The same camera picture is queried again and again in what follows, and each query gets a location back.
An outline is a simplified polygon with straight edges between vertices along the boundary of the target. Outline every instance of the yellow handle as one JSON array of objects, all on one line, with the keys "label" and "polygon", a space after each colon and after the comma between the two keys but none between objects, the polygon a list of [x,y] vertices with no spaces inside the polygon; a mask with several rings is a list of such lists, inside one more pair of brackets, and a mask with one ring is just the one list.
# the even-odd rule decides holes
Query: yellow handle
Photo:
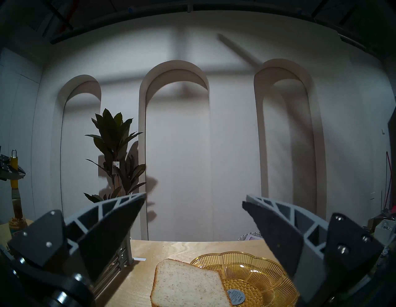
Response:
[{"label": "yellow handle", "polygon": [[[18,170],[18,157],[17,157],[17,151],[15,149],[12,150],[11,152],[11,157],[10,157],[10,166]],[[17,189],[18,188],[18,180],[10,180],[11,181],[11,188]]]}]

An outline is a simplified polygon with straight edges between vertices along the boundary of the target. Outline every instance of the red pipe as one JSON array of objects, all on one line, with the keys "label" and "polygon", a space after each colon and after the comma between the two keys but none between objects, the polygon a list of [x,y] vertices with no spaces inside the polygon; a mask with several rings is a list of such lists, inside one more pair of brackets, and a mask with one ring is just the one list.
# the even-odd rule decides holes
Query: red pipe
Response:
[{"label": "red pipe", "polygon": [[[67,21],[69,21],[69,20],[72,18],[74,12],[76,11],[76,9],[77,9],[77,7],[78,7],[78,2],[79,2],[79,1],[80,1],[80,0],[73,0],[72,7],[71,7],[69,13],[68,13],[67,16],[66,16],[66,20],[67,20]],[[59,33],[62,33],[62,32],[65,31],[65,30],[66,30],[66,25],[62,25],[62,26],[61,26],[61,29],[59,30]]]}]

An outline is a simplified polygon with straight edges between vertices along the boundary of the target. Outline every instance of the label sticker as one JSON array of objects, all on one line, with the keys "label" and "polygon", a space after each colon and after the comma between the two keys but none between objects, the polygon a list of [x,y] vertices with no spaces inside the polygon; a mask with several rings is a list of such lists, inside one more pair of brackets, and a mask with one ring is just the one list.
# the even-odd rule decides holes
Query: label sticker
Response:
[{"label": "label sticker", "polygon": [[228,296],[230,297],[231,304],[239,305],[245,301],[245,295],[242,291],[237,289],[227,290]]}]

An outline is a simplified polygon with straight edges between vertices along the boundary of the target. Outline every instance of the red cable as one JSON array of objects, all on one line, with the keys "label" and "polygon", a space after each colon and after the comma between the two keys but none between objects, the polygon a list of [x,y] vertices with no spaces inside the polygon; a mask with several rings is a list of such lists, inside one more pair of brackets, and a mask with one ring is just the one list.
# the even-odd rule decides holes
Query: red cable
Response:
[{"label": "red cable", "polygon": [[392,183],[392,167],[390,166],[390,160],[389,160],[389,154],[388,152],[386,152],[386,157],[388,159],[388,164],[389,164],[389,170],[390,170],[390,180],[389,180],[389,187],[388,187],[388,192],[386,193],[386,199],[384,202],[384,209],[386,206],[386,202],[388,201],[388,195],[389,195],[389,190],[390,190],[390,184]]}]

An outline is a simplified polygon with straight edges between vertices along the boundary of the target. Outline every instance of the bread crust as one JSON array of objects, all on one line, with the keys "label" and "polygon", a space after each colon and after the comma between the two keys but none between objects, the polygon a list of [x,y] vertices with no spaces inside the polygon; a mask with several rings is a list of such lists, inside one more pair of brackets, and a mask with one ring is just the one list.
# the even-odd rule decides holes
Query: bread crust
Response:
[{"label": "bread crust", "polygon": [[[181,262],[181,263],[183,263],[183,264],[188,264],[188,265],[191,265],[192,267],[196,267],[195,265],[192,265],[192,264],[189,264],[189,263],[187,263],[187,262],[180,261],[180,260],[175,260],[175,259],[170,259],[170,258],[167,258],[167,259],[164,259],[164,260],[178,261],[178,262]],[[157,281],[158,264],[157,264],[157,266],[155,267],[154,281],[153,281],[153,283],[152,283],[152,290],[151,290],[151,294],[150,294],[150,302],[151,302],[151,306],[152,306],[152,307],[160,307],[160,306],[158,306],[158,305],[156,305],[156,304],[154,304],[154,303],[152,302],[152,295],[153,295],[153,292],[154,292],[154,290],[155,290],[155,285],[156,285],[156,281]],[[225,288],[224,288],[224,284],[223,284],[223,280],[221,279],[221,274],[220,274],[220,272],[219,272],[219,271],[213,271],[213,272],[216,272],[216,273],[218,274],[219,279],[220,279],[220,281],[221,281],[221,284],[222,284],[222,286],[223,286],[223,290],[224,290],[225,295],[226,295],[226,297],[227,297],[227,299],[228,299],[228,302],[229,302],[229,304],[230,304],[230,307],[232,307],[232,303],[231,303],[230,296],[228,295],[228,292],[227,292],[227,291],[225,290]]]}]

